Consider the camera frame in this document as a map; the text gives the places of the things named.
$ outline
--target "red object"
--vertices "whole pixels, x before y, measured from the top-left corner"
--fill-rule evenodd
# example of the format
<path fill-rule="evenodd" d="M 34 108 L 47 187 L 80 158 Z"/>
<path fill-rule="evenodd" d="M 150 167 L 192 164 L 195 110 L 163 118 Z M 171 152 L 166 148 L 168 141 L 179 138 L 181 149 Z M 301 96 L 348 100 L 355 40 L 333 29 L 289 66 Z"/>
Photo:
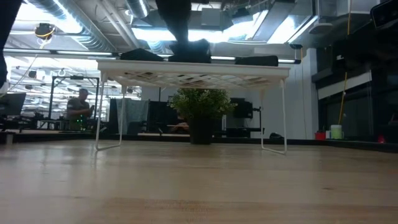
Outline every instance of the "red object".
<path fill-rule="evenodd" d="M 379 137 L 377 138 L 377 142 L 378 143 L 386 143 L 386 140 L 384 139 L 383 135 L 379 135 Z"/>
<path fill-rule="evenodd" d="M 315 133 L 315 140 L 325 140 L 326 133 L 317 132 Z"/>

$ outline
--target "ceiling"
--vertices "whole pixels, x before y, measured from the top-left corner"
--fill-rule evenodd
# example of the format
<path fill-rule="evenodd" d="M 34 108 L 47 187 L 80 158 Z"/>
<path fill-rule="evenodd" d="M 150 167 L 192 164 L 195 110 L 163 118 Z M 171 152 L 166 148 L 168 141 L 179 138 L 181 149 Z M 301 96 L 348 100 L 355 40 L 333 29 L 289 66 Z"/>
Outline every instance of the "ceiling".
<path fill-rule="evenodd" d="M 154 45 L 157 44 L 161 53 L 172 53 L 169 44 L 174 37 L 165 30 L 165 24 L 157 13 L 155 1 L 147 1 L 150 6 L 147 17 L 131 19 L 126 0 L 44 0 L 44 2 L 68 2 L 65 7 L 70 10 L 70 15 L 67 16 L 66 24 L 65 21 L 56 19 L 50 12 L 33 5 L 32 2 L 36 0 L 25 1 L 29 4 L 21 6 L 6 48 L 39 49 L 43 40 L 34 35 L 34 30 L 40 23 L 49 23 L 57 28 L 44 49 L 127 52 L 141 47 L 155 51 L 157 49 Z M 369 20 L 369 10 L 377 4 L 377 1 L 360 1 L 362 3 L 354 4 L 351 21 L 353 29 Z M 215 0 L 207 5 L 193 3 L 189 25 L 190 39 L 207 38 L 211 42 L 212 55 L 217 56 L 277 55 L 279 58 L 293 59 L 297 54 L 289 47 L 288 42 L 302 44 L 304 47 L 326 47 L 334 40 L 344 38 L 348 17 L 347 3 L 348 0 L 321 0 L 320 4 L 316 0 Z M 239 8 L 245 8 L 248 13 L 246 16 L 238 16 L 237 20 L 240 23 L 236 22 L 236 19 L 232 20 Z M 332 24 L 333 28 L 326 33 L 309 34 L 309 30 L 318 24 L 317 18 L 321 18 L 319 22 Z M 79 32 L 79 29 L 74 31 L 76 21 L 73 23 L 70 20 L 78 20 L 77 26 L 83 27 L 80 28 L 83 29 L 82 32 L 71 33 Z M 95 37 L 94 41 L 100 43 L 99 50 L 84 44 L 88 36 Z M 32 57 L 7 56 L 12 84 L 24 76 L 32 62 Z M 47 110 L 46 99 L 51 91 L 52 76 L 60 71 L 65 71 L 66 76 L 81 75 L 91 78 L 100 76 L 96 70 L 96 62 L 89 59 L 37 58 L 30 69 L 40 71 L 38 73 L 44 74 L 45 78 L 42 80 L 24 78 L 21 85 L 16 86 L 13 91 L 29 92 L 26 105 L 32 104 L 32 106 L 26 108 L 40 110 Z M 26 85 L 32 85 L 33 89 L 27 90 Z M 55 92 L 64 96 L 68 94 L 73 96 L 80 86 L 87 86 L 92 93 L 96 89 L 86 79 L 64 80 L 56 87 Z M 119 88 L 113 88 L 113 86 L 119 87 L 117 83 L 109 82 L 107 86 L 107 95 L 120 96 Z M 133 93 L 129 96 L 139 98 L 140 88 L 133 89 Z M 44 99 L 44 103 L 38 100 L 38 97 Z M 56 110 L 63 111 L 67 100 L 61 95 L 56 100 L 60 102 Z"/>

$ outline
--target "wooden floor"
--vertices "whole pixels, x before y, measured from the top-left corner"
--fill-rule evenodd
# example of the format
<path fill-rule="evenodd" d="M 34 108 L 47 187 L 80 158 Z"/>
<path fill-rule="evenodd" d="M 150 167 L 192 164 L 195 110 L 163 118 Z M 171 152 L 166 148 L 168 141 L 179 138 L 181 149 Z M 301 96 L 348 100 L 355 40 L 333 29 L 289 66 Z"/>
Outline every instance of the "wooden floor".
<path fill-rule="evenodd" d="M 398 154 L 132 141 L 99 153 L 92 141 L 0 147 L 1 224 L 398 223 Z"/>

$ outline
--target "white table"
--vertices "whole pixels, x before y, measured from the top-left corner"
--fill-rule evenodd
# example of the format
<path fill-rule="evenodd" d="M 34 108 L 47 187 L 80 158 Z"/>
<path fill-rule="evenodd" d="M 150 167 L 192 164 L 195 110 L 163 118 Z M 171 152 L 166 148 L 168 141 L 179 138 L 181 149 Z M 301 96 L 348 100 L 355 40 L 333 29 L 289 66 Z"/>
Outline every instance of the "white table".
<path fill-rule="evenodd" d="M 289 76 L 289 68 L 223 65 L 205 63 L 177 63 L 177 62 L 140 62 L 128 60 L 97 60 L 98 70 L 101 72 L 101 99 L 99 113 L 101 114 L 104 84 L 112 78 L 122 85 L 124 112 L 124 95 L 127 86 L 154 86 L 172 88 L 206 88 L 206 89 L 250 89 L 264 90 L 272 85 L 280 85 L 282 89 L 284 150 L 277 151 L 264 147 L 264 136 L 261 132 L 261 148 L 264 150 L 286 154 L 286 117 L 285 117 L 285 79 Z M 119 125 L 119 144 L 99 147 L 100 119 L 96 132 L 96 149 L 104 150 L 118 147 L 122 141 L 123 114 Z"/>

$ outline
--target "computer monitor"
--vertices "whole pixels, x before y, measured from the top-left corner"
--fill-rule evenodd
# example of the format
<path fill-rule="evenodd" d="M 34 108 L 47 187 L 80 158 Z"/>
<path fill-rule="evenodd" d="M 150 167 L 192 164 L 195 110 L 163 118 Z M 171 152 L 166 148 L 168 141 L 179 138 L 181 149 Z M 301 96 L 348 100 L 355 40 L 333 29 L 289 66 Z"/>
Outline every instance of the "computer monitor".
<path fill-rule="evenodd" d="M 0 116 L 19 116 L 25 102 L 26 93 L 6 94 L 0 98 Z"/>

